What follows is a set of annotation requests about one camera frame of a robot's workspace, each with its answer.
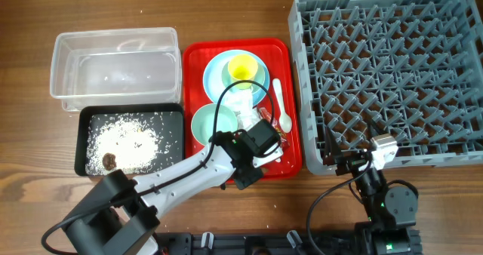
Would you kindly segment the red snack wrapper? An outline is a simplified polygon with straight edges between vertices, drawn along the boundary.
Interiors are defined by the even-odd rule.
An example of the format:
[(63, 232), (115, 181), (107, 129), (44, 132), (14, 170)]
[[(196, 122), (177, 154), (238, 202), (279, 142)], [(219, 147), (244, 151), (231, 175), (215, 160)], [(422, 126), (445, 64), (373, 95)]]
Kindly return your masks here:
[[(265, 107), (260, 107), (257, 109), (257, 111), (261, 118), (266, 119), (268, 122), (271, 122), (272, 114)], [(290, 146), (290, 143), (288, 141), (287, 134), (281, 129), (281, 126), (276, 118), (273, 119), (272, 126), (277, 130), (281, 138), (281, 147), (283, 149), (288, 148)]]

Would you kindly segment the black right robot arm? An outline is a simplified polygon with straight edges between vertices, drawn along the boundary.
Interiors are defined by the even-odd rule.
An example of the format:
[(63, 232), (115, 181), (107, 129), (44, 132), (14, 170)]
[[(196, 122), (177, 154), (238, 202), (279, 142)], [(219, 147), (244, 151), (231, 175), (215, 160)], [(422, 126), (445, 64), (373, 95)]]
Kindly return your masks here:
[(419, 193), (404, 180), (387, 181), (386, 163), (398, 151), (395, 138), (370, 121), (370, 148), (343, 154), (329, 127), (325, 128), (324, 163), (336, 167), (336, 175), (351, 174), (350, 183), (368, 216), (366, 223), (355, 225), (355, 240), (361, 254), (421, 254), (416, 224)]

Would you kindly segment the white napkin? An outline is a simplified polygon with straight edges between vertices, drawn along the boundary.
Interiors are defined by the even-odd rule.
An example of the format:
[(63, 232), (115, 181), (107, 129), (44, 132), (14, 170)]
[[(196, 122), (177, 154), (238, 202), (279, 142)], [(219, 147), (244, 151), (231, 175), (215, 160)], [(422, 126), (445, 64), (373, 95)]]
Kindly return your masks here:
[(235, 93), (228, 91), (223, 96), (223, 105), (235, 113), (239, 129), (248, 131), (261, 119), (254, 106), (254, 98), (250, 90)]

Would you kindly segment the green rice bowl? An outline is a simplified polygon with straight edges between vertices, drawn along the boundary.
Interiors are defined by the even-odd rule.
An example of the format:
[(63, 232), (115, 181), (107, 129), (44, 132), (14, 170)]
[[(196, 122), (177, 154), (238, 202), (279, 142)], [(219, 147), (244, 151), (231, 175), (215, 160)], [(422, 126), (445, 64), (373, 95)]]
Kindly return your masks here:
[[(204, 105), (197, 110), (192, 118), (192, 135), (197, 142), (206, 146), (213, 134), (216, 103)], [(238, 120), (235, 113), (221, 105), (217, 114), (217, 131), (233, 132), (238, 130)]]

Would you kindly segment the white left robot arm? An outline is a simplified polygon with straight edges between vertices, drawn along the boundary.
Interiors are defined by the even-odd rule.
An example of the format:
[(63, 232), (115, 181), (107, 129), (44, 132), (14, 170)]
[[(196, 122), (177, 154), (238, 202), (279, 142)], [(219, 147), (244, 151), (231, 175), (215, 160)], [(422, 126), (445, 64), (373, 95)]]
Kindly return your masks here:
[(239, 189), (258, 181), (261, 157), (276, 146), (268, 131), (217, 132), (197, 154), (133, 179), (105, 176), (58, 224), (79, 254), (154, 254), (160, 219), (188, 198), (234, 179)]

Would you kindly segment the dark brown food lump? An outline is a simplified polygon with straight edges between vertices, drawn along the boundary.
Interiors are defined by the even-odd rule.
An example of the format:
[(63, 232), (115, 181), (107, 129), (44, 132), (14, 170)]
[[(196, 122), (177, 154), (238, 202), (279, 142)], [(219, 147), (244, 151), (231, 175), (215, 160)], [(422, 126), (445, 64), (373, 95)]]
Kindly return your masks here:
[(116, 168), (115, 155), (112, 153), (106, 153), (102, 158), (102, 164), (107, 171), (111, 171)]

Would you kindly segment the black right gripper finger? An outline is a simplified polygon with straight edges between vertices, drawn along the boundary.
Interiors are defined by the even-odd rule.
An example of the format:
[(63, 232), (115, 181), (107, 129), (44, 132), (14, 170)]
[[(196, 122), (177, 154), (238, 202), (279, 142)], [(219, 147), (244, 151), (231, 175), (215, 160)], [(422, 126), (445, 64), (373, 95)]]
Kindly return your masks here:
[(381, 135), (381, 129), (377, 126), (377, 124), (372, 118), (368, 119), (368, 130), (369, 130), (370, 138), (374, 138)]
[(342, 158), (337, 141), (329, 128), (325, 129), (325, 149), (324, 149), (324, 163), (339, 163)]

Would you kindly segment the cooked white rice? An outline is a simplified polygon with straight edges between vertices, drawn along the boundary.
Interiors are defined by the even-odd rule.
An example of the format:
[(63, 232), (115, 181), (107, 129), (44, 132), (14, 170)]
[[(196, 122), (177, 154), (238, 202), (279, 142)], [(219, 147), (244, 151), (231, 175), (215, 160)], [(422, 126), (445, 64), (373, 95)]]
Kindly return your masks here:
[[(103, 176), (114, 170), (149, 174), (183, 159), (181, 112), (134, 112), (93, 115), (88, 126), (85, 173)], [(107, 171), (102, 158), (115, 155)]]

